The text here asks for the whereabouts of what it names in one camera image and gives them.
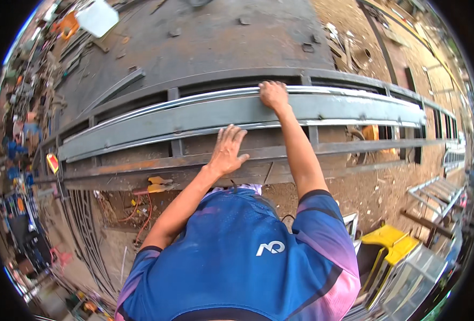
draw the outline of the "metal rod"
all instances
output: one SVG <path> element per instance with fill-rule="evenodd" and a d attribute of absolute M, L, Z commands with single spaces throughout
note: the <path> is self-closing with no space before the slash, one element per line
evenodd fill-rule
<path fill-rule="evenodd" d="M 121 265 L 121 277 L 119 278 L 119 283 L 123 284 L 123 271 L 124 271 L 124 262 L 126 260 L 126 251 L 128 247 L 124 247 L 124 254 L 123 254 L 123 264 Z"/>

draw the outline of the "plastic jug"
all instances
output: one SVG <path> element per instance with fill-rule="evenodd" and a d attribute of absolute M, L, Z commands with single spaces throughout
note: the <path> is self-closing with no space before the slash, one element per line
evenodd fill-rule
<path fill-rule="evenodd" d="M 119 13 L 104 0 L 92 1 L 75 17 L 80 27 L 97 38 L 101 38 L 119 22 Z"/>

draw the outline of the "gray metal beam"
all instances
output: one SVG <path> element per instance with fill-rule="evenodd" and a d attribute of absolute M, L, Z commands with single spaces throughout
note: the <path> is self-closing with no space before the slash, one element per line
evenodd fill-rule
<path fill-rule="evenodd" d="M 146 73 L 144 72 L 144 69 L 139 68 L 126 76 L 125 78 L 121 79 L 117 84 L 114 86 L 110 87 L 105 93 L 103 93 L 101 96 L 99 96 L 96 100 L 94 100 L 89 106 L 87 106 L 86 109 L 84 109 L 82 112 L 80 112 L 77 116 L 79 118 L 81 115 L 83 115 L 86 112 L 90 112 L 92 109 L 98 107 L 99 105 L 106 103 L 109 101 L 112 97 L 117 95 L 120 91 L 125 89 L 126 87 L 130 86 L 132 83 L 135 81 L 141 79 L 144 77 Z"/>
<path fill-rule="evenodd" d="M 296 118 L 307 121 L 307 125 L 347 125 L 358 120 L 361 124 L 419 127 L 426 122 L 426 114 L 418 106 L 382 95 L 327 87 L 291 86 L 289 90 L 296 93 L 289 97 Z M 72 162 L 185 137 L 183 133 L 196 136 L 192 131 L 215 130 L 230 123 L 277 122 L 274 112 L 262 105 L 257 93 L 257 88 L 223 90 L 129 112 L 67 138 L 59 148 L 59 159 Z"/>

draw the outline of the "person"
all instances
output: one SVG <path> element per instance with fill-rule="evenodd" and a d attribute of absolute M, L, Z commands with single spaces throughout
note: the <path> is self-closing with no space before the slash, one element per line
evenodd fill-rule
<path fill-rule="evenodd" d="M 259 87 L 281 123 L 298 191 L 292 234 L 263 202 L 259 185 L 206 195 L 249 158 L 237 156 L 246 131 L 229 125 L 219 131 L 208 164 L 144 239 L 120 292 L 116 321 L 339 320 L 353 305 L 358 265 L 339 207 L 285 84 Z"/>

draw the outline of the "white logo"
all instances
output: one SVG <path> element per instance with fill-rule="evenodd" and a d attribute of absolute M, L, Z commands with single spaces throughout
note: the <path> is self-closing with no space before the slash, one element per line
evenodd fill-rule
<path fill-rule="evenodd" d="M 279 248 L 275 250 L 272 248 L 273 245 L 279 245 Z M 262 255 L 262 252 L 264 251 L 264 249 L 269 250 L 269 252 L 271 252 L 272 254 L 276 254 L 276 253 L 283 252 L 283 250 L 285 249 L 285 245 L 283 245 L 283 243 L 281 243 L 280 241 L 271 241 L 269 242 L 269 244 L 262 243 L 260 244 L 259 250 L 256 252 L 256 255 L 257 256 Z"/>

